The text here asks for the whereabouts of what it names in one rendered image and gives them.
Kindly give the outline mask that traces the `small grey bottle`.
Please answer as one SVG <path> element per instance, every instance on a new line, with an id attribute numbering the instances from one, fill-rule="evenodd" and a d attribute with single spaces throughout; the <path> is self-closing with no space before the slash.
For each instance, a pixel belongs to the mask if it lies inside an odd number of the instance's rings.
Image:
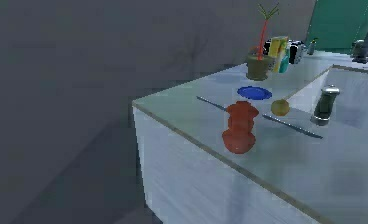
<path id="1" fill-rule="evenodd" d="M 313 55 L 317 40 L 318 40 L 318 38 L 313 38 L 312 41 L 310 42 L 310 44 L 308 46 L 308 50 L 307 50 L 308 55 Z"/>

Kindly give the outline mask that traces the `yellow green box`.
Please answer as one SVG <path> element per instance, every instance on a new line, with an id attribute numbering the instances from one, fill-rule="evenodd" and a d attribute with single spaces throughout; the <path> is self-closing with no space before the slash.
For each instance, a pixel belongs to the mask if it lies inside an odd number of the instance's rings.
<path id="1" fill-rule="evenodd" d="M 275 59 L 274 65 L 272 67 L 272 71 L 275 73 L 279 71 L 281 61 L 285 56 L 287 45 L 288 45 L 287 36 L 277 36 L 271 38 L 268 55 Z"/>

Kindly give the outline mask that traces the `green door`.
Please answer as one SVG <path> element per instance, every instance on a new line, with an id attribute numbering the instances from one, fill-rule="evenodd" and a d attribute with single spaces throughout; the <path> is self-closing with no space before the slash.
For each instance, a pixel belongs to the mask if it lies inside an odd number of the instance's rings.
<path id="1" fill-rule="evenodd" d="M 368 0 L 316 0 L 307 43 L 320 51 L 350 54 L 352 43 L 368 31 Z"/>

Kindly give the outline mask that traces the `red-stemmed potted plant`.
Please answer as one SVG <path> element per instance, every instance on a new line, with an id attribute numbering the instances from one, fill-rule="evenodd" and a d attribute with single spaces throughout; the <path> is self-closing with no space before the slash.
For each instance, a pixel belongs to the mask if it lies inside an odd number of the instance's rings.
<path id="1" fill-rule="evenodd" d="M 268 71 L 275 59 L 263 53 L 265 43 L 265 32 L 267 30 L 269 20 L 277 13 L 279 13 L 279 4 L 276 3 L 272 9 L 265 9 L 264 6 L 258 4 L 259 12 L 264 17 L 264 23 L 260 31 L 259 45 L 255 47 L 256 53 L 246 57 L 248 79 L 253 81 L 264 81 L 268 78 Z"/>

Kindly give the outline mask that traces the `white kitchen counter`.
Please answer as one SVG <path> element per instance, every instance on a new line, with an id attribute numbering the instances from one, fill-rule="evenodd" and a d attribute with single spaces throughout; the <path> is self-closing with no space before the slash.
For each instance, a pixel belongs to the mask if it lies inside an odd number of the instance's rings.
<path id="1" fill-rule="evenodd" d="M 368 224 L 368 62 L 317 52 L 262 82 L 290 111 L 259 100 L 254 146 L 234 154 L 222 133 L 245 65 L 133 104 L 145 200 L 163 224 Z M 311 121 L 321 89 L 340 94 L 325 126 Z M 267 114 L 323 136 L 313 138 Z"/>

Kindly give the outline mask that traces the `dark grey faucet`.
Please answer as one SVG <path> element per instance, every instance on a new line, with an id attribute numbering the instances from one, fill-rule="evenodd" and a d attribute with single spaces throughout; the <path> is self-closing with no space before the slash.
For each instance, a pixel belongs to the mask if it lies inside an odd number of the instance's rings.
<path id="1" fill-rule="evenodd" d="M 368 31 L 363 40 L 356 40 L 352 45 L 352 61 L 366 64 L 368 62 Z"/>

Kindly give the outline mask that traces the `yellow apple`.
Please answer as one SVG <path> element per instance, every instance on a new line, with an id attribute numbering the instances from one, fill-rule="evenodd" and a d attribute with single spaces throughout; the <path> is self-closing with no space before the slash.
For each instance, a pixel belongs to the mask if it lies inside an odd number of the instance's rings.
<path id="1" fill-rule="evenodd" d="M 289 113 L 290 106 L 285 99 L 275 100 L 271 104 L 271 112 L 276 116 L 285 116 Z"/>

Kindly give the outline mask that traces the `long grey knife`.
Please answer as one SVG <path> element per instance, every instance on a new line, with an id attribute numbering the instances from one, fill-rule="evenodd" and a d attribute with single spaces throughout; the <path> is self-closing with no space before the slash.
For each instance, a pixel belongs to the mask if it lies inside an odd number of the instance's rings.
<path id="1" fill-rule="evenodd" d="M 216 107 L 216 108 L 218 108 L 218 109 L 220 109 L 222 111 L 227 112 L 227 108 L 226 107 L 223 107 L 223 106 L 221 106 L 219 104 L 213 103 L 213 102 L 211 102 L 211 101 L 209 101 L 209 100 L 207 100 L 207 99 L 205 99 L 203 97 L 200 97 L 200 96 L 196 96 L 196 98 L 198 100 L 200 100 L 200 101 L 203 101 L 203 102 L 206 102 L 206 103 L 208 103 L 210 105 L 213 105 L 214 107 Z M 313 138 L 323 139 L 323 136 L 321 136 L 321 135 L 318 135 L 316 133 L 313 133 L 311 131 L 308 131 L 308 130 L 306 130 L 306 129 L 302 128 L 302 127 L 299 127 L 297 125 L 293 125 L 291 123 L 287 123 L 287 122 L 282 121 L 282 120 L 280 120 L 278 118 L 275 118 L 273 116 L 270 116 L 270 115 L 267 115 L 267 114 L 262 114 L 262 117 L 265 118 L 265 119 L 267 119 L 267 120 L 271 120 L 271 121 L 277 122 L 279 124 L 285 125 L 285 126 L 291 128 L 291 129 L 293 129 L 293 130 L 295 130 L 295 131 L 297 131 L 299 133 L 303 133 L 304 135 L 307 135 L 307 136 L 310 136 L 310 137 L 313 137 Z"/>

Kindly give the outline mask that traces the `blue plate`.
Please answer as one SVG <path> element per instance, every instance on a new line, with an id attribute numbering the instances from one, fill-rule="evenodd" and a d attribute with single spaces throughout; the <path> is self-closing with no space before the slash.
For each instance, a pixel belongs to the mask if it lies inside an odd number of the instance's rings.
<path id="1" fill-rule="evenodd" d="M 241 87 L 237 90 L 237 93 L 251 100 L 265 100 L 272 97 L 272 93 L 267 89 L 255 86 Z"/>

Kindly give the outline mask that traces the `teal bottle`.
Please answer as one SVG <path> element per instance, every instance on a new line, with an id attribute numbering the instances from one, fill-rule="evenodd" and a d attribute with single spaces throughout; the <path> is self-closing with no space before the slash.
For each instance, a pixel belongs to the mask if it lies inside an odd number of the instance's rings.
<path id="1" fill-rule="evenodd" d="M 285 73 L 288 68 L 288 65 L 289 65 L 289 50 L 286 50 L 285 56 L 283 57 L 279 67 L 279 72 Z"/>

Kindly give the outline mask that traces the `dark grey pepper shaker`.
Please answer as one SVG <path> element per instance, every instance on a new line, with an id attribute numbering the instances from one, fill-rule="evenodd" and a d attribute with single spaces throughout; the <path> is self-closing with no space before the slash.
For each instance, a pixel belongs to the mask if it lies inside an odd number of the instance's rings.
<path id="1" fill-rule="evenodd" d="M 330 120 L 333 104 L 340 94 L 340 89 L 335 85 L 327 85 L 321 89 L 321 95 L 317 101 L 311 121 L 318 126 L 325 126 Z"/>

